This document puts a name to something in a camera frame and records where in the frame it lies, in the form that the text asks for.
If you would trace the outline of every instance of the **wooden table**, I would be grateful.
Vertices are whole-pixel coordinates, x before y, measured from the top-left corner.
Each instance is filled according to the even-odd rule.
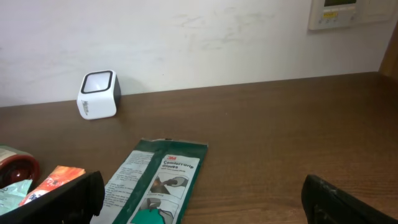
[[[107,182],[140,138],[209,143],[184,223],[306,223],[307,174],[398,218],[398,86],[378,73],[123,96],[93,121],[75,101],[0,108],[0,142],[42,180],[65,165]]]

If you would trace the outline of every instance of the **brown jar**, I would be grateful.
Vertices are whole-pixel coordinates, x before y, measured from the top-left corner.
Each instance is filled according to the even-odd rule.
[[[34,183],[39,176],[39,163],[32,155],[0,145],[0,189],[26,179]]]

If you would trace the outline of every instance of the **yellow label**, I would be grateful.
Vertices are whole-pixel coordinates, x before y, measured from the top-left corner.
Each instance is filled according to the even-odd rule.
[[[325,12],[323,13],[323,18],[334,18],[337,17],[338,12]]]

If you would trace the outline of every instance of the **orange wrapper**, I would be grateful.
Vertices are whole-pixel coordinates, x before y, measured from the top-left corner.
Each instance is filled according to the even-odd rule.
[[[19,206],[25,205],[36,198],[56,189],[59,186],[66,184],[67,182],[83,175],[84,169],[76,167],[64,167],[57,166],[55,170],[31,193],[27,194],[26,197],[19,203]]]

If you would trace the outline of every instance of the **thermostat screen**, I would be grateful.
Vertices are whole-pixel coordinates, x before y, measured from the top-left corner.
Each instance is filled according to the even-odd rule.
[[[354,4],[356,0],[325,0],[325,7],[327,6],[339,6],[342,4]]]

